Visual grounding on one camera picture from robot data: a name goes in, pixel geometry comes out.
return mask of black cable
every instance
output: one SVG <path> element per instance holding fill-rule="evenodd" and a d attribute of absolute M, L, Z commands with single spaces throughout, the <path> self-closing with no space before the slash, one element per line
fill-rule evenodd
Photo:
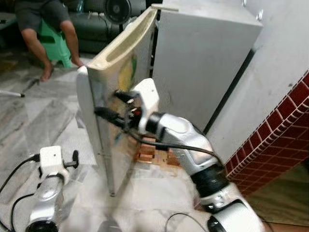
<path fill-rule="evenodd" d="M 99 18 L 99 20 L 100 20 L 100 19 L 103 20 L 104 23 L 105 23 L 105 26 L 106 26 L 106 36 L 107 36 L 107 40 L 109 41 L 109 40 L 111 39 L 111 35 L 110 35 L 111 32 L 110 32 L 110 30 L 109 30 L 109 28 L 108 28 L 106 19 L 104 19 L 104 18 L 100 15 L 100 13 L 98 13 L 98 18 Z"/>
<path fill-rule="evenodd" d="M 165 226 L 164 226 L 164 232 L 167 232 L 168 231 L 168 224 L 169 224 L 169 220 L 174 217 L 175 215 L 184 215 L 184 216 L 187 216 L 189 218 L 191 218 L 193 221 L 195 221 L 199 226 L 200 228 L 202 228 L 203 231 L 207 232 L 207 230 L 205 230 L 205 228 L 192 216 L 186 214 L 186 213 L 175 213 L 175 214 L 172 214 L 171 216 L 169 216 L 169 218 L 167 219 L 166 223 L 165 223 Z"/>
<path fill-rule="evenodd" d="M 35 162 L 39 162 L 40 161 L 40 154 L 36 154 L 24 161 L 22 161 L 16 168 L 14 168 L 14 170 L 11 172 L 11 174 L 8 176 L 8 178 L 5 180 L 5 182 L 2 184 L 1 188 L 0 188 L 0 194 L 3 191 L 3 189 L 5 188 L 6 184 L 9 182 L 9 180 L 12 178 L 12 176 L 14 175 L 14 173 L 21 167 L 23 166 L 25 163 L 29 162 L 29 161 L 35 161 Z M 0 226 L 3 227 L 6 231 L 8 232 L 12 232 L 0 219 Z"/>
<path fill-rule="evenodd" d="M 267 224 L 267 226 L 270 228 L 271 232 L 275 232 L 274 229 L 272 228 L 272 226 L 270 225 L 270 223 L 268 221 L 266 221 L 265 218 L 263 218 L 260 215 L 258 215 L 258 217 L 261 218 L 262 222 L 265 222 Z"/>
<path fill-rule="evenodd" d="M 194 147 L 194 146 L 186 146 L 186 145 L 182 145 L 182 144 L 167 144 L 167 143 L 160 143 L 160 142 L 150 142 L 150 141 L 146 141 L 146 140 L 141 139 L 138 135 L 134 134 L 132 132 L 132 130 L 129 128 L 129 122 L 128 122 L 129 121 L 129 113 L 130 113 L 130 110 L 127 110 L 125 112 L 124 132 L 127 133 L 128 135 L 130 135 L 133 139 L 139 141 L 141 144 L 147 144 L 147 145 L 152 145 L 152 146 L 159 146 L 159 147 L 162 147 L 162 148 L 178 148 L 178 149 L 185 149 L 185 150 L 192 150 L 192 151 L 203 152 L 203 153 L 209 154 L 209 155 L 217 158 L 217 160 L 221 164 L 221 166 L 224 167 L 221 159 L 212 151 L 205 150 L 205 149 L 198 148 L 198 147 Z"/>
<path fill-rule="evenodd" d="M 33 195 L 34 195 L 34 193 L 22 196 L 14 202 L 14 204 L 12 206 L 12 210 L 11 210 L 11 230 L 12 230 L 12 232 L 16 232 L 15 227 L 14 227 L 14 210 L 15 210 L 17 203 L 20 202 L 22 199 L 27 198 L 27 197 L 31 197 Z"/>

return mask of gray shorts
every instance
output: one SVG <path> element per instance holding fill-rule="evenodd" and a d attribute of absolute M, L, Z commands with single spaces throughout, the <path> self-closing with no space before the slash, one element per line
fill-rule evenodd
<path fill-rule="evenodd" d="M 16 0 L 15 14 L 20 31 L 37 32 L 42 18 L 56 30 L 60 30 L 60 23 L 70 20 L 68 9 L 60 0 Z"/>

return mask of red tile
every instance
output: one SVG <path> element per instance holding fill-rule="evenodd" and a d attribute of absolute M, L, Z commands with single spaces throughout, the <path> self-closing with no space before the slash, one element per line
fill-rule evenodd
<path fill-rule="evenodd" d="M 309 87 L 309 73 L 304 77 L 303 82 Z"/>
<path fill-rule="evenodd" d="M 308 144 L 306 146 L 303 147 L 303 150 L 309 151 L 309 142 L 308 142 Z"/>
<path fill-rule="evenodd" d="M 290 100 L 289 97 L 278 106 L 278 110 L 281 113 L 283 119 L 286 119 L 290 114 L 296 109 L 293 102 Z"/>
<path fill-rule="evenodd" d="M 309 129 L 305 131 L 305 133 L 303 133 L 301 136 L 299 136 L 299 139 L 303 139 L 303 140 L 309 140 Z"/>
<path fill-rule="evenodd" d="M 263 151 L 263 154 L 264 154 L 264 155 L 273 155 L 273 156 L 274 156 L 274 155 L 278 154 L 280 151 L 282 151 L 281 148 L 269 146 L 268 148 L 266 148 L 266 149 Z"/>
<path fill-rule="evenodd" d="M 243 145 L 243 150 L 245 151 L 246 156 L 250 155 L 253 151 L 249 140 L 247 140 L 247 142 Z"/>
<path fill-rule="evenodd" d="M 281 132 L 285 132 L 286 129 L 287 128 L 285 126 L 280 125 L 277 130 L 280 130 Z"/>
<path fill-rule="evenodd" d="M 282 135 L 283 131 L 279 130 L 279 127 L 274 130 L 275 139 L 278 138 L 278 136 Z"/>
<path fill-rule="evenodd" d="M 291 142 L 293 142 L 294 139 L 289 139 L 289 138 L 281 138 L 279 137 L 272 143 L 272 146 L 277 146 L 277 147 L 287 147 Z"/>
<path fill-rule="evenodd" d="M 271 172 L 267 173 L 265 176 L 275 178 L 277 176 L 280 176 L 281 174 L 282 174 L 281 172 L 271 171 Z"/>
<path fill-rule="evenodd" d="M 266 142 L 268 142 L 269 144 L 272 144 L 273 141 L 275 141 L 277 139 L 277 137 L 272 136 L 272 134 L 270 135 L 270 137 L 268 137 L 266 139 Z"/>
<path fill-rule="evenodd" d="M 234 155 L 234 156 L 232 157 L 231 162 L 232 162 L 233 168 L 236 168 L 237 165 L 238 165 L 238 160 L 237 160 L 236 155 Z"/>
<path fill-rule="evenodd" d="M 287 147 L 288 148 L 294 148 L 294 149 L 302 149 L 308 145 L 308 141 L 306 140 L 294 140 L 291 144 L 289 144 Z"/>
<path fill-rule="evenodd" d="M 254 171 L 254 172 L 252 173 L 252 175 L 262 177 L 262 176 L 264 176 L 266 173 L 268 173 L 268 171 L 256 170 L 256 171 Z"/>
<path fill-rule="evenodd" d="M 307 107 L 309 107 L 309 98 L 306 99 L 303 104 L 306 105 Z"/>
<path fill-rule="evenodd" d="M 248 177 L 248 175 L 246 174 L 236 174 L 233 179 L 237 179 L 237 180 L 245 180 Z"/>
<path fill-rule="evenodd" d="M 266 163 L 266 164 L 263 164 L 259 170 L 265 170 L 265 171 L 272 171 L 273 169 L 275 169 L 277 167 L 276 164 L 269 164 L 269 163 Z"/>
<path fill-rule="evenodd" d="M 299 151 L 292 155 L 293 159 L 305 160 L 309 157 L 309 151 Z"/>
<path fill-rule="evenodd" d="M 267 143 L 266 141 L 264 141 L 261 145 L 264 146 L 264 148 L 268 147 L 270 143 Z"/>
<path fill-rule="evenodd" d="M 303 113 L 302 113 L 302 112 L 299 112 L 298 110 L 295 110 L 295 111 L 293 112 L 292 115 L 293 115 L 294 117 L 300 118 L 300 117 L 303 115 Z"/>
<path fill-rule="evenodd" d="M 251 168 L 244 168 L 243 170 L 241 170 L 241 174 L 244 174 L 244 175 L 250 175 L 251 173 L 253 173 L 255 171 L 255 169 L 251 169 Z"/>
<path fill-rule="evenodd" d="M 237 152 L 237 158 L 239 162 L 242 162 L 246 158 L 245 152 L 243 151 L 242 147 Z"/>
<path fill-rule="evenodd" d="M 259 144 L 262 142 L 257 131 L 250 137 L 250 142 L 253 149 L 259 146 Z"/>
<path fill-rule="evenodd" d="M 300 162 L 299 159 L 284 159 L 281 163 L 283 166 L 294 167 Z"/>
<path fill-rule="evenodd" d="M 282 118 L 280 117 L 279 113 L 277 110 L 271 113 L 271 115 L 268 117 L 267 122 L 272 128 L 272 130 L 275 130 L 282 122 Z"/>
<path fill-rule="evenodd" d="M 278 166 L 273 171 L 275 172 L 285 172 L 287 170 L 291 169 L 291 166 Z"/>
<path fill-rule="evenodd" d="M 247 188 L 247 186 L 243 185 L 242 183 L 238 184 L 237 187 L 239 189 L 246 189 Z"/>
<path fill-rule="evenodd" d="M 297 106 L 299 106 L 308 96 L 309 87 L 306 86 L 303 82 L 299 82 L 296 88 L 290 93 L 290 97 Z"/>
<path fill-rule="evenodd" d="M 232 179 L 232 182 L 234 182 L 238 186 L 243 182 L 243 180 Z"/>
<path fill-rule="evenodd" d="M 251 168 L 251 169 L 259 169 L 260 166 L 262 166 L 263 164 L 258 163 L 258 162 L 251 162 L 249 163 L 246 168 Z"/>
<path fill-rule="evenodd" d="M 264 122 L 257 131 L 259 132 L 262 140 L 266 139 L 270 135 L 270 129 L 266 122 Z"/>
<path fill-rule="evenodd" d="M 255 182 L 253 185 L 256 186 L 256 187 L 258 187 L 258 188 L 260 188 L 260 187 L 264 186 L 265 183 L 262 183 L 262 182 Z"/>
<path fill-rule="evenodd" d="M 292 155 L 296 154 L 297 152 L 298 152 L 297 150 L 285 148 L 284 150 L 279 152 L 276 156 L 283 157 L 283 158 L 288 158 L 288 157 L 291 157 Z"/>
<path fill-rule="evenodd" d="M 245 186 L 250 186 L 254 183 L 254 181 L 250 181 L 250 180 L 244 180 L 241 184 L 245 185 Z"/>
<path fill-rule="evenodd" d="M 291 115 L 291 116 L 288 117 L 288 120 L 289 120 L 291 123 L 294 123 L 294 122 L 297 120 L 297 117 L 294 117 L 293 115 Z"/>
<path fill-rule="evenodd" d="M 225 167 L 226 167 L 226 173 L 227 174 L 229 174 L 233 170 L 231 161 L 227 162 Z"/>
<path fill-rule="evenodd" d="M 246 180 L 255 182 L 255 181 L 257 181 L 259 178 L 260 178 L 259 176 L 250 175 L 250 176 L 248 176 L 248 177 L 246 178 Z"/>
<path fill-rule="evenodd" d="M 264 182 L 264 183 L 269 183 L 270 181 L 272 181 L 273 178 L 272 177 L 267 177 L 267 175 L 263 176 L 262 178 L 260 178 L 258 180 L 258 182 Z"/>
<path fill-rule="evenodd" d="M 309 127 L 309 113 L 304 113 L 299 120 L 297 120 L 293 125 L 301 127 Z"/>
<path fill-rule="evenodd" d="M 288 117 L 288 118 L 283 122 L 283 125 L 284 125 L 285 127 L 290 127 L 290 126 L 293 124 L 293 122 L 289 122 L 289 121 L 288 121 L 290 117 Z"/>
<path fill-rule="evenodd" d="M 297 138 L 299 137 L 302 133 L 304 133 L 306 128 L 303 127 L 295 127 L 291 126 L 285 133 L 283 133 L 283 137 L 288 137 L 288 138 Z"/>
<path fill-rule="evenodd" d="M 268 163 L 282 165 L 284 162 L 286 162 L 288 160 L 290 160 L 290 159 L 284 158 L 284 157 L 273 157 L 268 161 Z"/>
<path fill-rule="evenodd" d="M 308 110 L 308 107 L 306 107 L 305 105 L 306 105 L 305 103 L 302 103 L 297 109 L 301 112 L 306 112 Z"/>
<path fill-rule="evenodd" d="M 255 159 L 254 162 L 260 162 L 260 163 L 266 163 L 268 160 L 270 160 L 272 158 L 272 156 L 268 156 L 268 155 L 258 155 Z"/>

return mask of white wall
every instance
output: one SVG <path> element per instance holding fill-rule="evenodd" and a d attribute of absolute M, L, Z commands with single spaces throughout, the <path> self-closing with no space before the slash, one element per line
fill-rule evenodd
<path fill-rule="evenodd" d="M 309 68 L 309 1 L 247 0 L 264 9 L 256 53 L 209 130 L 215 151 L 228 161 Z"/>

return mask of person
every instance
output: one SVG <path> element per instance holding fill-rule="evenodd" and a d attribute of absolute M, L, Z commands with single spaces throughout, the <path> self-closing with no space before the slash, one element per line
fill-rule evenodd
<path fill-rule="evenodd" d="M 42 81 L 47 81 L 53 65 L 46 50 L 37 38 L 42 19 L 58 31 L 62 31 L 71 52 L 71 60 L 78 67 L 84 64 L 79 58 L 78 39 L 67 8 L 60 0 L 15 0 L 14 11 L 19 30 L 28 49 L 44 64 Z"/>

